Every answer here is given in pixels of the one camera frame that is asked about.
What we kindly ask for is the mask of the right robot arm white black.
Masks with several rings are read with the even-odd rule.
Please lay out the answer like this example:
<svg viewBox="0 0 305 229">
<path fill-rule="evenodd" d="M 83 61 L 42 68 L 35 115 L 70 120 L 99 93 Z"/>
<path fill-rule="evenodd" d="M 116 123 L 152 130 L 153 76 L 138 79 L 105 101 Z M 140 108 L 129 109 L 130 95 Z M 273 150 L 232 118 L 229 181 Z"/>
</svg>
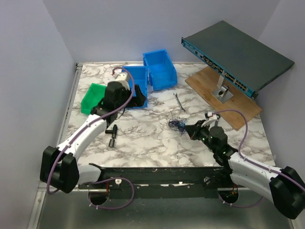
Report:
<svg viewBox="0 0 305 229">
<path fill-rule="evenodd" d="M 225 187 L 232 184 L 251 189 L 270 200 L 289 219 L 296 219 L 305 209 L 305 183 L 292 167 L 268 166 L 242 156 L 227 143 L 228 136 L 220 126 L 202 126 L 202 121 L 186 125 L 192 140 L 202 141 L 215 161 L 227 169 L 219 175 Z"/>
</svg>

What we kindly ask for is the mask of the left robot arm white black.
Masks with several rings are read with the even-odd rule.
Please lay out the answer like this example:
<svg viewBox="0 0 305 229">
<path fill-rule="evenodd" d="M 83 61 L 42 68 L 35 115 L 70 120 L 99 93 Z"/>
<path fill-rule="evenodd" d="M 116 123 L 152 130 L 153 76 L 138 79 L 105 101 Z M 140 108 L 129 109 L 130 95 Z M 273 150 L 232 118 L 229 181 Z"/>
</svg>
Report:
<svg viewBox="0 0 305 229">
<path fill-rule="evenodd" d="M 94 164 L 80 166 L 78 160 L 89 144 L 117 119 L 120 110 L 141 107 L 145 100 L 137 84 L 108 83 L 104 97 L 91 109 L 82 126 L 58 146 L 48 146 L 43 151 L 40 180 L 47 184 L 47 190 L 54 187 L 70 193 L 76 185 L 86 183 L 102 188 L 106 181 L 102 168 Z"/>
</svg>

